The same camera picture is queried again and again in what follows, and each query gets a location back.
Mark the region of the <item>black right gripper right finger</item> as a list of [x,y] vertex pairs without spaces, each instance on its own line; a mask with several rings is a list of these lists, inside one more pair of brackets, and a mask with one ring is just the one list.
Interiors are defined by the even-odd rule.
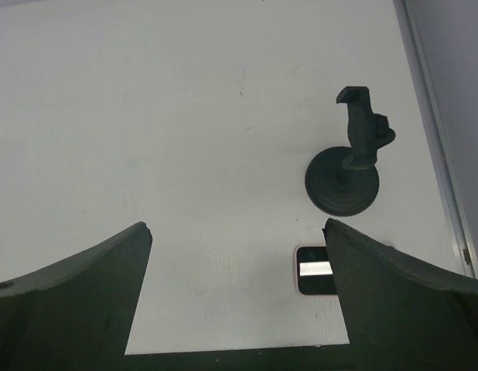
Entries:
[[358,370],[478,370],[478,280],[329,219],[323,229]]

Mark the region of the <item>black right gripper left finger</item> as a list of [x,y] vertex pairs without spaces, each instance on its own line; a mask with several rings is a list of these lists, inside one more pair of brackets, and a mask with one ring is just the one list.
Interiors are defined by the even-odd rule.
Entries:
[[0,283],[0,370],[118,370],[152,248],[138,222]]

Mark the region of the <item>phone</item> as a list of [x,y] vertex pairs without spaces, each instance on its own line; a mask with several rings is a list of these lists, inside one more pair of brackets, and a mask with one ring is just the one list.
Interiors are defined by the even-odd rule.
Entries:
[[300,246],[295,250],[295,285],[304,296],[337,295],[325,246]]

